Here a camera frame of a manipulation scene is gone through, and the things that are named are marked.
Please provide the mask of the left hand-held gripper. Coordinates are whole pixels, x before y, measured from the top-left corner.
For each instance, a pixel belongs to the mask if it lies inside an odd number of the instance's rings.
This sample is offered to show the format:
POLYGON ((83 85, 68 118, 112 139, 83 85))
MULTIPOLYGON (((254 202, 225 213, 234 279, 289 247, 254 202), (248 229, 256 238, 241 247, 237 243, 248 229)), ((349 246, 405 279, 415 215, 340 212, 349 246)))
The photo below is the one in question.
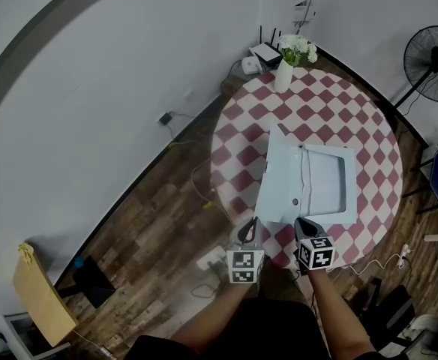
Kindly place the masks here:
POLYGON ((229 282, 255 284, 259 280, 265 258, 259 218, 252 217, 247 221, 237 232, 237 239, 226 251, 229 282))

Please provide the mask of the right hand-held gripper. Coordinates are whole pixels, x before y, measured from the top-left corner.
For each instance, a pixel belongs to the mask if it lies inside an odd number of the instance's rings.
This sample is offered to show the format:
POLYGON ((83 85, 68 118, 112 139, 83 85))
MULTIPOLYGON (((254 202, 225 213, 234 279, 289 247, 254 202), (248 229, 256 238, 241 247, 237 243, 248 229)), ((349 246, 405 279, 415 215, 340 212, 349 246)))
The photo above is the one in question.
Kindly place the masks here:
POLYGON ((298 261, 308 270, 329 269, 335 258, 334 240, 323 227, 306 218, 294 221, 295 239, 298 243, 298 261))

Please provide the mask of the light blue box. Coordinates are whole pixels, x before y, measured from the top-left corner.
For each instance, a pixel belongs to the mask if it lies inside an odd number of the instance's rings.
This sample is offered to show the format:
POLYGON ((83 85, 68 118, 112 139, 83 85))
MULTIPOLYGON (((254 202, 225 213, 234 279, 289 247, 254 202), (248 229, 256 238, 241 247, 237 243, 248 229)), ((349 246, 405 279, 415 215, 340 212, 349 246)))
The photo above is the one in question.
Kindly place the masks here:
POLYGON ((274 126, 254 211, 262 222, 354 224, 358 217, 356 155, 351 148, 294 145, 274 126))

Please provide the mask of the person's right forearm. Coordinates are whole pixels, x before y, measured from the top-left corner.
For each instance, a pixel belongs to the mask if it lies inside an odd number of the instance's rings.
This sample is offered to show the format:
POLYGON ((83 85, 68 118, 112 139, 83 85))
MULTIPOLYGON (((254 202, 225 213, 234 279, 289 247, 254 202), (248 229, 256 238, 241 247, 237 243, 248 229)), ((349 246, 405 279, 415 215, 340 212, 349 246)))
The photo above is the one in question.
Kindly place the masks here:
POLYGON ((376 352, 358 317, 344 301, 325 270, 308 272, 322 327, 334 360, 355 360, 376 352))

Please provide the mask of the person's left forearm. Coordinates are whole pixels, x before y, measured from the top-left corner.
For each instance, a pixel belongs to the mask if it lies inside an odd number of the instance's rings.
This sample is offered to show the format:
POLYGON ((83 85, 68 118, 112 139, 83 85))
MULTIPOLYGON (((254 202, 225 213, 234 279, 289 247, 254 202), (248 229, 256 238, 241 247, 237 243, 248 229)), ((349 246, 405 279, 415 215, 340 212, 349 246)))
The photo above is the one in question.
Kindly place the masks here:
POLYGON ((170 339, 195 353, 202 353, 225 329, 251 287, 249 283, 225 286, 213 301, 189 319, 170 339))

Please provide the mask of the white floor socket strip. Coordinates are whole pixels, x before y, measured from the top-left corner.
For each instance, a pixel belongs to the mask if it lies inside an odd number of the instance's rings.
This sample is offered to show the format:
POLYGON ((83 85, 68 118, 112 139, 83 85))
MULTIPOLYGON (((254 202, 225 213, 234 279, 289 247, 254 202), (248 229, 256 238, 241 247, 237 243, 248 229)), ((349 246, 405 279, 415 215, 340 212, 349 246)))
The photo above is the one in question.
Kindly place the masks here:
POLYGON ((221 246, 216 246, 210 250, 207 254, 202 256, 196 261, 196 265, 202 271, 207 271, 212 268, 216 263, 226 262, 226 251, 221 246))

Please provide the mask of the white power strip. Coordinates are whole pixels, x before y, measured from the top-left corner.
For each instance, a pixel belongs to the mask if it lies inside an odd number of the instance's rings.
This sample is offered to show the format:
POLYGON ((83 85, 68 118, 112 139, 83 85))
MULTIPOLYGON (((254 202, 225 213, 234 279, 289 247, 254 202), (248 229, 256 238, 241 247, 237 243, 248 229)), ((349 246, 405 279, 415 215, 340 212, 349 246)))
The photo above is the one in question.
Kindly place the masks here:
POLYGON ((411 253, 410 246, 408 244, 404 244, 402 250, 399 255, 399 260, 397 262, 397 267, 402 269, 405 266, 407 256, 411 253))

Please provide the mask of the person's black shorts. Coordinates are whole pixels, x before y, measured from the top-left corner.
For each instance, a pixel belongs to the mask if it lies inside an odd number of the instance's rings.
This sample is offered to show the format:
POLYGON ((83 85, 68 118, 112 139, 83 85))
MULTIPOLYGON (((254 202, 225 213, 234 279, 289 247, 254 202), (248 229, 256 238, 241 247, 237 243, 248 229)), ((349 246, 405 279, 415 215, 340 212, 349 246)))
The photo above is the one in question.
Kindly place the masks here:
POLYGON ((141 335, 124 360, 330 360, 314 312, 305 304, 245 299, 202 354, 165 338, 141 335))

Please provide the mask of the black office chair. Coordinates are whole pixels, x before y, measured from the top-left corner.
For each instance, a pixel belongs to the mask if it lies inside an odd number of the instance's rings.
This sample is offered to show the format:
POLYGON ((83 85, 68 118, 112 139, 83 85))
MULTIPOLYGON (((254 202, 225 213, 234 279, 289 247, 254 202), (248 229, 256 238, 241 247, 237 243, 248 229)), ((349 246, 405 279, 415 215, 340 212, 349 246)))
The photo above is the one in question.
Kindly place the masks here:
POLYGON ((381 302, 378 302, 382 280, 375 277, 368 289, 359 290, 346 303, 364 326, 375 350, 380 351, 389 344, 397 344, 404 349, 411 346, 413 339, 399 337, 415 318, 413 299, 404 285, 396 286, 381 302))

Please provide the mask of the round table, checkered cloth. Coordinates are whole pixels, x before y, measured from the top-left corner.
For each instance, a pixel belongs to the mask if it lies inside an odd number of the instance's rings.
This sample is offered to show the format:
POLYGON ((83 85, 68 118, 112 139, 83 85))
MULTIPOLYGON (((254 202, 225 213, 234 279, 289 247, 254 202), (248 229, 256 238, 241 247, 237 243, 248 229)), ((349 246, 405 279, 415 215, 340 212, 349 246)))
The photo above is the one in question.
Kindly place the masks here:
POLYGON ((355 152, 357 221, 325 228, 336 245, 334 264, 352 265, 380 242, 398 211, 403 169, 392 129, 366 94, 332 73, 297 68, 281 94, 273 73, 246 82, 222 109, 211 143, 211 183, 234 221, 254 213, 275 125, 296 145, 355 152))

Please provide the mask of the white vase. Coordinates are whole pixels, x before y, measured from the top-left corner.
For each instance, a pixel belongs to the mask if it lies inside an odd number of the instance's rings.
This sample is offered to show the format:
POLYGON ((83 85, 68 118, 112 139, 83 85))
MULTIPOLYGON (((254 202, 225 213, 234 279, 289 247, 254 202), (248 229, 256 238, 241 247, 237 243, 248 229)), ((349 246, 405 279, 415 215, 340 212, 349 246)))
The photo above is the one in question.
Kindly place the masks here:
POLYGON ((282 59, 275 74, 274 90, 279 93, 285 93, 290 87, 293 77, 294 67, 282 59))

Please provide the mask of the black metal stand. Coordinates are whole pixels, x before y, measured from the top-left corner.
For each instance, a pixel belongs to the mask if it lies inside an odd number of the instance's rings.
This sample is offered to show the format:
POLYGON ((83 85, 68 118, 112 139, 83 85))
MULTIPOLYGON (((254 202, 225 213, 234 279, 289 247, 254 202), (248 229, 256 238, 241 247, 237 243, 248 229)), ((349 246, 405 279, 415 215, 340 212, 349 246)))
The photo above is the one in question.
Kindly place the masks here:
POLYGON ((103 305, 116 291, 116 288, 99 269, 91 256, 84 259, 82 268, 75 269, 73 280, 75 284, 72 286, 57 290, 59 297, 65 299, 82 293, 96 309, 103 305))

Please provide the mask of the small white box device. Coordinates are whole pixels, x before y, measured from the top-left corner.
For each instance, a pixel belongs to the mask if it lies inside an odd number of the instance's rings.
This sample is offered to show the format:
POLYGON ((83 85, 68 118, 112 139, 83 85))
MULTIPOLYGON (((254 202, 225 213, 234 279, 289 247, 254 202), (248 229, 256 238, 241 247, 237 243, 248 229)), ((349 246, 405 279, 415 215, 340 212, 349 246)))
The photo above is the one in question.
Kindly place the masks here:
POLYGON ((263 72, 260 60, 256 55, 244 57, 241 60, 241 69, 245 75, 261 74, 263 72))

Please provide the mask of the white router with black antennas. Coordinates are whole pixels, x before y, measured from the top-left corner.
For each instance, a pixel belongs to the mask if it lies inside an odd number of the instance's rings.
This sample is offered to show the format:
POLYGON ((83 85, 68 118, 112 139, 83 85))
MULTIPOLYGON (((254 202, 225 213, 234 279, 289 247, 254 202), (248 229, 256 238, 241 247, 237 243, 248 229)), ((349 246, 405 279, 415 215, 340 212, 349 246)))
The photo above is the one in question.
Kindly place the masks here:
POLYGON ((279 45, 276 40, 276 31, 274 28, 269 41, 263 41, 263 27, 259 27, 259 43, 249 48, 250 53, 256 56, 260 62, 267 67, 279 65, 282 55, 279 52, 279 45))

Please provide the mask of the white flower bunch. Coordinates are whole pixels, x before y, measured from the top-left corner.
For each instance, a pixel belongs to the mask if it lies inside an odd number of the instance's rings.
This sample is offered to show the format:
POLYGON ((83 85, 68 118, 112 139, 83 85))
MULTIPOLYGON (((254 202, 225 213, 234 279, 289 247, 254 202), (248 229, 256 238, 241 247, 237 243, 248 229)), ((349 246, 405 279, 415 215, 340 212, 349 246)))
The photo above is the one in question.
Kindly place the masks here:
POLYGON ((311 64, 318 59, 316 44, 300 34, 285 34, 279 37, 277 45, 283 60, 292 67, 303 59, 311 64))

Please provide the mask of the black standing fan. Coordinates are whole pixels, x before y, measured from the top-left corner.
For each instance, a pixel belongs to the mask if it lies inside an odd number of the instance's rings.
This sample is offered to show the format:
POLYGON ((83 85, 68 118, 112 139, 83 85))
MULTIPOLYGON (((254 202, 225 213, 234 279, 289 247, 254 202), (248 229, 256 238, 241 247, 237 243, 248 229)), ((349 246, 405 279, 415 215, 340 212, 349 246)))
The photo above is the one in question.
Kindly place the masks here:
POLYGON ((414 92, 438 103, 438 25, 412 36, 403 54, 403 69, 411 88, 394 105, 396 109, 414 92))

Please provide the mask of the tan cardboard box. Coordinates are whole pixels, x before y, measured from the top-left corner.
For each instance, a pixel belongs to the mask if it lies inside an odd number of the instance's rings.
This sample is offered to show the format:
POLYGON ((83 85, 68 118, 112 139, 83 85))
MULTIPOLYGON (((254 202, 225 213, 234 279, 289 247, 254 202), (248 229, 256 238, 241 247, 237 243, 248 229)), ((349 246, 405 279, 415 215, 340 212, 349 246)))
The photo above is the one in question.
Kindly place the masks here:
POLYGON ((76 317, 59 297, 35 252, 30 265, 19 254, 13 287, 50 346, 59 345, 77 327, 76 317))

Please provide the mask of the yellow cloth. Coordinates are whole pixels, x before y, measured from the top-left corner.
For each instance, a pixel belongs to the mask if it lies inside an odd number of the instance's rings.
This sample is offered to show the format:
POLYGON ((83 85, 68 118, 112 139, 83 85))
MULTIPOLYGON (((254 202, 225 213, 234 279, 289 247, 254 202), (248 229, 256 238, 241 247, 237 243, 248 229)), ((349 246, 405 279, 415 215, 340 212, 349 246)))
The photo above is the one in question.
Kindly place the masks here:
POLYGON ((30 265, 32 263, 35 255, 35 250, 29 243, 21 243, 18 247, 18 252, 20 257, 27 265, 30 265))

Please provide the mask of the white wall junction box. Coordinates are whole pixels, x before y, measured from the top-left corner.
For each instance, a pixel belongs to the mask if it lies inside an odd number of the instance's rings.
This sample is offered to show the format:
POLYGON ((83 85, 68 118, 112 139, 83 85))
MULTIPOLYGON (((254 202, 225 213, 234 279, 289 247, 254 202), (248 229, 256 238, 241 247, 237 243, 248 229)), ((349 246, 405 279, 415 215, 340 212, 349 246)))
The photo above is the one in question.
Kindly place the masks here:
POLYGON ((316 10, 311 0, 303 0, 293 6, 292 21, 299 25, 308 23, 316 16, 316 10))

